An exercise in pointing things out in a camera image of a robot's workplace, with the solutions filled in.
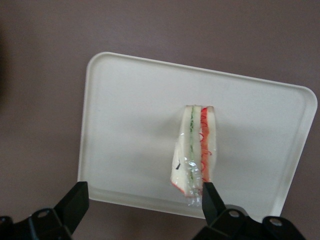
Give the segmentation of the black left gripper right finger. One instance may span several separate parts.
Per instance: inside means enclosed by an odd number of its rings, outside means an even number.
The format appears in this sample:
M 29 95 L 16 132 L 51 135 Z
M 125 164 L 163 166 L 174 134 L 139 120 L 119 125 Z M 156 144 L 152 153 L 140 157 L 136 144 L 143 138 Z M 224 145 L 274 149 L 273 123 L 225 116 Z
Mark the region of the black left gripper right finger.
M 194 240 L 304 240 L 305 237 L 289 220 L 266 216 L 253 220 L 243 208 L 225 205 L 211 182 L 203 184 L 202 211 L 207 225 Z

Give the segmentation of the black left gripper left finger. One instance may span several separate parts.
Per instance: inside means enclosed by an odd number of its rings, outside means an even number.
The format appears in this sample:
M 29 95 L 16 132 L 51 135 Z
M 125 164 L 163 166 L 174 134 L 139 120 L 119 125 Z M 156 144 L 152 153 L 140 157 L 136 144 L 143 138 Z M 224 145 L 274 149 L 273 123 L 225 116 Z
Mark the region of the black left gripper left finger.
M 86 181 L 77 182 L 53 208 L 42 208 L 14 223 L 10 216 L 0 217 L 2 240 L 71 240 L 89 209 Z

